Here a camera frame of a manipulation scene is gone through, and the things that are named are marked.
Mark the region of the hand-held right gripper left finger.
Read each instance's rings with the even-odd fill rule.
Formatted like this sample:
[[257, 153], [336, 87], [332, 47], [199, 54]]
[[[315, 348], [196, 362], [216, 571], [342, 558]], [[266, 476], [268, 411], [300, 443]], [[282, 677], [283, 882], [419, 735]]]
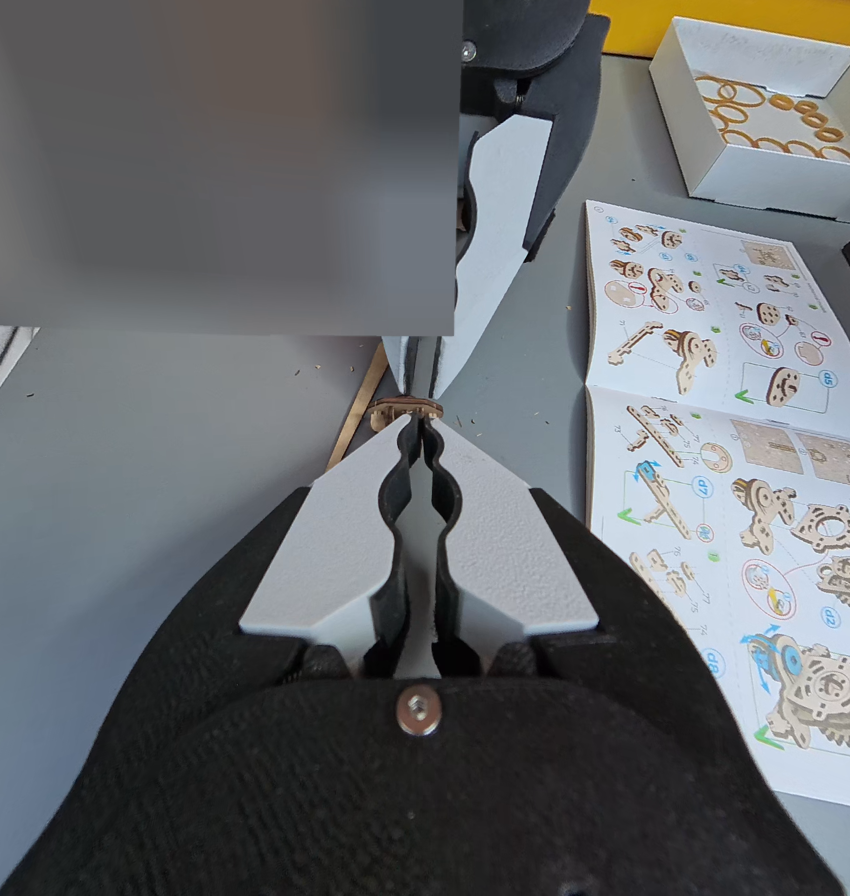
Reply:
[[240, 619], [243, 633], [336, 647], [392, 678], [410, 604], [397, 519], [411, 498], [421, 418], [402, 415], [316, 479]]

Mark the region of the pointed wooden stick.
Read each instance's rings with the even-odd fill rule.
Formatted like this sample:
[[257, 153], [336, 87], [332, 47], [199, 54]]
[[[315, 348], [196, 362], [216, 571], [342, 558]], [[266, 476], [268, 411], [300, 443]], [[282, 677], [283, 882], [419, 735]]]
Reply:
[[356, 434], [365, 413], [370, 406], [373, 396], [379, 387], [382, 378], [386, 373], [388, 360], [383, 342], [379, 342], [369, 368], [363, 377], [362, 384], [357, 391], [348, 414], [341, 425], [337, 440], [333, 451], [326, 465], [326, 472], [329, 472], [334, 466], [341, 463], [347, 449], [352, 442], [353, 436]]

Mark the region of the yellow plastic bin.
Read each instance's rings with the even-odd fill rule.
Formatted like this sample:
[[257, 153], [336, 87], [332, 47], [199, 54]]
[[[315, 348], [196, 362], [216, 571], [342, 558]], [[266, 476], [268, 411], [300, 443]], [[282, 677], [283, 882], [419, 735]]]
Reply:
[[610, 18], [614, 55], [653, 57], [676, 17], [850, 46], [850, 1], [592, 1], [590, 12]]

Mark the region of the white cardboard tray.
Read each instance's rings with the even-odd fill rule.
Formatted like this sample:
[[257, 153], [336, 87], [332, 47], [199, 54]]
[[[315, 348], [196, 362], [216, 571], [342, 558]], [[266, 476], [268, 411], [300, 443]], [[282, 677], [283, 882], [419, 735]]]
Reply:
[[676, 17], [650, 74], [689, 196], [850, 223], [850, 47]]

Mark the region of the grey desk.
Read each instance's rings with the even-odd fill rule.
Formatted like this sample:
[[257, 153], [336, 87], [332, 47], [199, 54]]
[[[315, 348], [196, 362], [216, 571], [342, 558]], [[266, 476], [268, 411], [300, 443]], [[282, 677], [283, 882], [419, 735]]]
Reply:
[[[585, 518], [592, 198], [792, 242], [850, 336], [850, 224], [689, 198], [643, 59], [606, 56], [592, 140], [444, 396]], [[326, 465], [372, 339], [41, 330], [0, 388], [0, 886], [189, 588]]]

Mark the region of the open instruction booklet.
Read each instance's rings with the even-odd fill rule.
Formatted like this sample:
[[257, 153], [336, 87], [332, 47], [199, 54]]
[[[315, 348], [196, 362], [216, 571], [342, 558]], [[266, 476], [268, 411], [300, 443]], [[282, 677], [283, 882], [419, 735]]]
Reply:
[[585, 202], [590, 527], [770, 786], [850, 805], [850, 341], [796, 247]]

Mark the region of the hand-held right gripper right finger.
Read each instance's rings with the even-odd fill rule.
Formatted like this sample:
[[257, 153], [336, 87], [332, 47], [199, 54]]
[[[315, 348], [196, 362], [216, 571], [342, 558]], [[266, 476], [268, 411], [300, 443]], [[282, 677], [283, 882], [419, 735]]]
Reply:
[[599, 618], [530, 487], [440, 420], [423, 425], [435, 570], [436, 662], [491, 662], [506, 644], [591, 631]]

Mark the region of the small wooden model assembly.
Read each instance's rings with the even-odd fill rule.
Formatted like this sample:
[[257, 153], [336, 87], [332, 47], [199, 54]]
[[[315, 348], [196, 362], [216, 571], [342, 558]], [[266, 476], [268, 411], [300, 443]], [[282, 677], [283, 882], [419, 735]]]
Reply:
[[369, 405], [367, 411], [370, 414], [371, 429], [375, 433], [392, 425], [403, 415], [418, 415], [434, 420], [441, 419], [444, 414], [442, 406], [432, 399], [404, 395], [377, 399]]

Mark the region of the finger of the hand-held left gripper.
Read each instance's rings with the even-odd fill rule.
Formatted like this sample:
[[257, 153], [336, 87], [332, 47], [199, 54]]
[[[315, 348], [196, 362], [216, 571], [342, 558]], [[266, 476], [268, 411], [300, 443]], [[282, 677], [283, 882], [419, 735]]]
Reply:
[[441, 341], [433, 399], [460, 373], [524, 263], [525, 231], [551, 129], [550, 120], [516, 115], [474, 141], [466, 183], [471, 232], [456, 263], [454, 332]]
[[397, 393], [430, 396], [432, 337], [383, 337], [388, 365], [397, 383]]

